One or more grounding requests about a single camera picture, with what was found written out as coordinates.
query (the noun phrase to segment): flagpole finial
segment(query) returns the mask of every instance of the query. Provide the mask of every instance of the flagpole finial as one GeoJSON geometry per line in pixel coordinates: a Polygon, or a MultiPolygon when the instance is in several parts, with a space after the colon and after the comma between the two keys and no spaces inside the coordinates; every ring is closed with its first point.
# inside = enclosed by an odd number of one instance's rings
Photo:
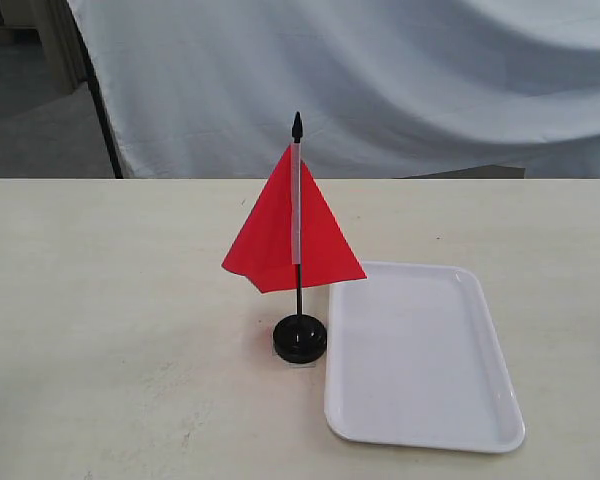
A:
{"type": "Polygon", "coordinates": [[[291,128],[293,143],[300,143],[302,133],[302,118],[300,117],[300,112],[296,112],[296,118],[293,120],[293,127],[291,128]]]}

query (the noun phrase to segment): gray floor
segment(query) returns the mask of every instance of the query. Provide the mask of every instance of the gray floor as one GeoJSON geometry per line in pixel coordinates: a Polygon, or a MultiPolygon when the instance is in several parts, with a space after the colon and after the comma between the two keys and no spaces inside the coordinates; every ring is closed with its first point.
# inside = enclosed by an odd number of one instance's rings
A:
{"type": "Polygon", "coordinates": [[[56,92],[35,40],[0,46],[0,178],[111,178],[85,86],[56,92]]]}

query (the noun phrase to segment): black flagpole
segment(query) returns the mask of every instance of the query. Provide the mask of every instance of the black flagpole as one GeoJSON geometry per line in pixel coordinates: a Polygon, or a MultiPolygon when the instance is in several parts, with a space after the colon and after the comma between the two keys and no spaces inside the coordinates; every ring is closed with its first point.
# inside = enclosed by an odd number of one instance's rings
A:
{"type": "MultiPolygon", "coordinates": [[[[302,119],[300,113],[296,113],[296,118],[293,122],[293,128],[291,129],[291,136],[293,137],[293,143],[299,145],[302,139],[302,119]]],[[[296,174],[298,178],[294,178],[292,172],[292,178],[297,180],[297,188],[299,198],[302,197],[302,159],[297,159],[300,169],[296,174]]],[[[295,162],[292,163],[292,168],[297,167],[295,162]]],[[[301,203],[296,205],[296,209],[301,208],[301,203]]],[[[302,222],[300,219],[296,219],[299,224],[294,224],[297,227],[298,232],[289,232],[291,235],[298,235],[297,238],[292,239],[292,245],[297,242],[296,248],[301,248],[302,244],[302,222]]],[[[304,260],[302,252],[299,252],[298,263],[296,263],[296,303],[297,313],[295,315],[289,315],[278,322],[276,328],[273,330],[273,347],[278,355],[289,363],[311,363],[316,361],[322,356],[327,349],[327,329],[318,320],[310,315],[305,315],[302,312],[302,262],[304,260]]]]}

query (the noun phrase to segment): black round base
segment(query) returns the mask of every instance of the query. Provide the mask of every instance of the black round base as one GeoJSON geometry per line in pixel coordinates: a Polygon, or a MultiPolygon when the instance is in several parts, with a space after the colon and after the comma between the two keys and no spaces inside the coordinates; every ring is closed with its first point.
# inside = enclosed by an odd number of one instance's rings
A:
{"type": "Polygon", "coordinates": [[[327,329],[309,315],[289,315],[273,330],[273,347],[289,363],[311,363],[327,349],[327,329]]]}

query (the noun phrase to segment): flag stand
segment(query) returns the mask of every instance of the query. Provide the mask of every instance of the flag stand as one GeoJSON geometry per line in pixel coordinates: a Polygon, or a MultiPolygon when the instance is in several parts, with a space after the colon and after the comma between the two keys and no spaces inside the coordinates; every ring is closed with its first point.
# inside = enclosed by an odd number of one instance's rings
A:
{"type": "MultiPolygon", "coordinates": [[[[296,113],[296,118],[293,122],[291,130],[293,141],[299,146],[302,138],[302,119],[300,113],[296,113]]],[[[297,215],[297,223],[293,234],[297,234],[297,242],[294,250],[297,250],[296,263],[296,306],[295,315],[280,320],[273,330],[273,346],[276,353],[289,363],[306,364],[316,361],[322,356],[327,349],[327,329],[315,317],[305,315],[302,312],[302,261],[301,261],[301,221],[300,221],[300,205],[302,186],[301,182],[301,165],[302,160],[297,158],[297,171],[295,180],[297,180],[297,189],[295,191],[295,207],[294,217],[297,215]]]]}

